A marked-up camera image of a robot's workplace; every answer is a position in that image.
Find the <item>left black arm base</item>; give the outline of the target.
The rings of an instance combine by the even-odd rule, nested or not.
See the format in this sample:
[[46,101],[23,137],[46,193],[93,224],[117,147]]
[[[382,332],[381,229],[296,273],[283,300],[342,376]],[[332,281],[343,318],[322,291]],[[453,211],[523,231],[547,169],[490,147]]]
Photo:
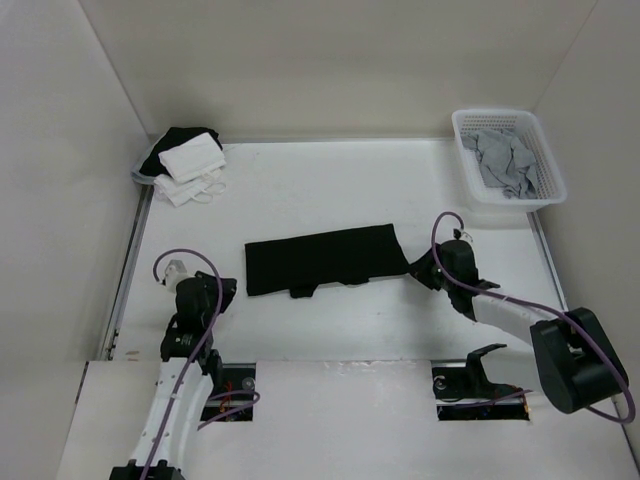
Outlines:
[[224,364],[205,404],[201,421],[208,421],[253,401],[255,388],[255,363]]

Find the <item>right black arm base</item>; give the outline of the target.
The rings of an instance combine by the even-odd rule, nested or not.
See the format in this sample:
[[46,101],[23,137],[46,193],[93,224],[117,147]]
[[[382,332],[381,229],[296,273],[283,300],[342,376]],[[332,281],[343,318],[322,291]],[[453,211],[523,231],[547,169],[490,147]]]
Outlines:
[[436,415],[440,421],[529,420],[527,391],[491,382],[482,359],[505,348],[489,344],[470,352],[465,360],[431,363]]

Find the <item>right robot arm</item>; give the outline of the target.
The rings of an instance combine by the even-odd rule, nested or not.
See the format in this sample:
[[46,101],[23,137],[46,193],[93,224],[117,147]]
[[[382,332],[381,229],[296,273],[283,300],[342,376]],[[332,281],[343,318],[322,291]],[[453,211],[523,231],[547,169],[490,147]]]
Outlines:
[[517,302],[479,277],[469,243],[436,243],[409,266],[409,274],[431,290],[445,291],[454,310],[469,320],[528,344],[532,356],[511,368],[516,385],[543,393],[560,412],[588,409],[628,388],[628,375],[593,311],[557,313]]

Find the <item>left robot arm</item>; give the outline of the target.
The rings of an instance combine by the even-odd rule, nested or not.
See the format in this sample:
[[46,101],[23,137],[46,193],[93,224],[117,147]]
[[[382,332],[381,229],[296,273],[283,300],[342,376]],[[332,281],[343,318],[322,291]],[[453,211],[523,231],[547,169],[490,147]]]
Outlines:
[[111,470],[112,479],[185,479],[206,402],[224,387],[211,321],[233,301],[237,280],[198,271],[174,290],[154,398],[133,453]]

